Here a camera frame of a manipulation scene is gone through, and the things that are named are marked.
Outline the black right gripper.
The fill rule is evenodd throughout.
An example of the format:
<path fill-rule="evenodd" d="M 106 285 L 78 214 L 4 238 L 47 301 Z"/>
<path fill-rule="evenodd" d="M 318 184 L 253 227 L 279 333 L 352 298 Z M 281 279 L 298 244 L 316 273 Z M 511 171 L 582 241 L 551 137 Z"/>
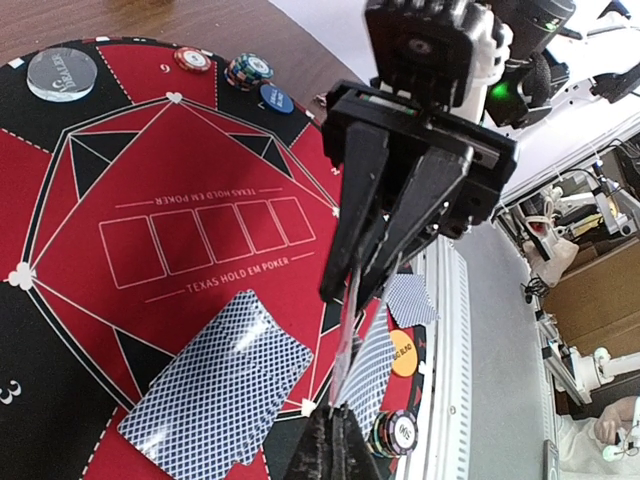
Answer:
<path fill-rule="evenodd" d="M 364 18 L 377 75 L 369 85 L 338 82 L 322 126 L 342 189 L 319 289 L 325 302 L 342 295 L 371 225 L 387 216 L 359 308 L 423 238 L 457 238 L 488 219 L 516 166 L 512 140 L 459 113 L 509 55 L 510 30 L 486 2 L 369 1 Z"/>

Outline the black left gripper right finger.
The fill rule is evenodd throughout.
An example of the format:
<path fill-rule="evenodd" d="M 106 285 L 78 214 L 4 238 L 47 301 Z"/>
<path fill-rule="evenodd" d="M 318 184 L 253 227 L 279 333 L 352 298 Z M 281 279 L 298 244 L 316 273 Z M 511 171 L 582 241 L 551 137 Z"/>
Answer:
<path fill-rule="evenodd" d="M 381 478 L 355 414 L 347 405 L 335 411 L 335 478 L 345 480 Z"/>

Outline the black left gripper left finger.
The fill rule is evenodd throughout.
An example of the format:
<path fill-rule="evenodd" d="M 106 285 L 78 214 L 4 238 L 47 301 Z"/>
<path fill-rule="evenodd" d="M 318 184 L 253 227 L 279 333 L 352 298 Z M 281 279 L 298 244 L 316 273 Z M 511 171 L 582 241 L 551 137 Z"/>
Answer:
<path fill-rule="evenodd" d="M 334 447 L 336 415 L 330 407 L 316 409 L 289 461 L 284 479 L 339 479 L 340 467 Z"/>

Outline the black poker chip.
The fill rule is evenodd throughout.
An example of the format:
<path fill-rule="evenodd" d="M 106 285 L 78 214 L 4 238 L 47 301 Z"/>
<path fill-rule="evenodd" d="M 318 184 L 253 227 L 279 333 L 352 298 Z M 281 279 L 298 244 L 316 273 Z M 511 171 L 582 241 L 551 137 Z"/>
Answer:
<path fill-rule="evenodd" d="M 376 456 L 399 458 L 413 452 L 418 442 L 418 425 L 409 410 L 380 412 L 367 441 Z"/>

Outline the blue-backed playing card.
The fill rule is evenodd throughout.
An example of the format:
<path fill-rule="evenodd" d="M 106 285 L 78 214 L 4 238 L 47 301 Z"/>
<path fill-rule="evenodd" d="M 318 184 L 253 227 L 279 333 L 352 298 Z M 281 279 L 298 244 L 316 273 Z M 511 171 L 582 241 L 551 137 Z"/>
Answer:
<path fill-rule="evenodd" d="M 333 369 L 329 405 L 333 409 L 348 407 L 362 433 L 367 434 L 382 405 L 395 347 L 388 326 L 386 300 L 382 299 L 375 308 L 375 315 L 358 352 L 352 353 L 357 338 L 355 320 L 360 283 L 361 268 L 356 267 L 349 279 L 342 310 L 341 337 Z"/>

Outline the orange big blind button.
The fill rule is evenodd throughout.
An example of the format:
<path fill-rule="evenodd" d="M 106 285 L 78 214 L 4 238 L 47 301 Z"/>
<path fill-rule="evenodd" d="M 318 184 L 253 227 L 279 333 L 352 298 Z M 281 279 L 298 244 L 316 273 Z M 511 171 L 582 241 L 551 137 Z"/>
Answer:
<path fill-rule="evenodd" d="M 392 372 L 403 378 L 413 376 L 419 364 L 419 355 L 414 341 L 400 329 L 392 330 L 390 335 L 395 348 Z"/>

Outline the grey playing card deck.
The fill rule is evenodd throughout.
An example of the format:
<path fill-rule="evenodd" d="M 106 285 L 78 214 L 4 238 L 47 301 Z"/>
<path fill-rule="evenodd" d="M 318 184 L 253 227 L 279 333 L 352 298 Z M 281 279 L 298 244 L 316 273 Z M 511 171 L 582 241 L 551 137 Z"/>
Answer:
<path fill-rule="evenodd" d="M 155 380 L 119 433 L 174 479 L 248 465 L 313 359 L 251 291 L 237 293 Z"/>

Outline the blue small blind button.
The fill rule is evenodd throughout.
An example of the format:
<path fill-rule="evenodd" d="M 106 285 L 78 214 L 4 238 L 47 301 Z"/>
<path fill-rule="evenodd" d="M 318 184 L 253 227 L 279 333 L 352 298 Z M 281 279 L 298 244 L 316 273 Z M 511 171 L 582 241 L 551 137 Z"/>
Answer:
<path fill-rule="evenodd" d="M 263 84 L 259 89 L 262 103 L 269 109 L 289 115 L 292 114 L 295 106 L 292 99 L 283 90 L 272 84 Z"/>

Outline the red five poker chip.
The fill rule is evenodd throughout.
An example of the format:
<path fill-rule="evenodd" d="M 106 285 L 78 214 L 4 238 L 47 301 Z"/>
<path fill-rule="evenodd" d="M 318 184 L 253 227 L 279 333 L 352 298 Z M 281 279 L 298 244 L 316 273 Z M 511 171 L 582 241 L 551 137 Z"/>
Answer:
<path fill-rule="evenodd" d="M 204 73 L 211 66 L 211 60 L 200 50 L 181 47 L 174 51 L 173 58 L 178 66 L 192 73 Z"/>

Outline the dealt blue-backed playing cards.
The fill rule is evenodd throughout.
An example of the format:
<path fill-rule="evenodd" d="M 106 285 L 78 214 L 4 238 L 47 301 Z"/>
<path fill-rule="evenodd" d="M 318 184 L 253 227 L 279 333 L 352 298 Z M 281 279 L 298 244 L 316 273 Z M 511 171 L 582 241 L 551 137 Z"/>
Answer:
<path fill-rule="evenodd" d="M 397 275 L 392 281 L 387 304 L 395 323 L 402 329 L 427 326 L 440 318 L 422 275 Z"/>

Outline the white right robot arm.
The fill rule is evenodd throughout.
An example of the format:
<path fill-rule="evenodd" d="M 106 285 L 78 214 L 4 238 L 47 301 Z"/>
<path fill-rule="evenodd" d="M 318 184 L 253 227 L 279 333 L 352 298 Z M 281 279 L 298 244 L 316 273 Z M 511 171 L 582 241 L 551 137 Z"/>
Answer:
<path fill-rule="evenodd" d="M 326 96 L 342 174 L 322 300 L 362 310 L 437 237 L 636 119 L 639 25 L 603 1 L 370 1 L 377 75 Z"/>

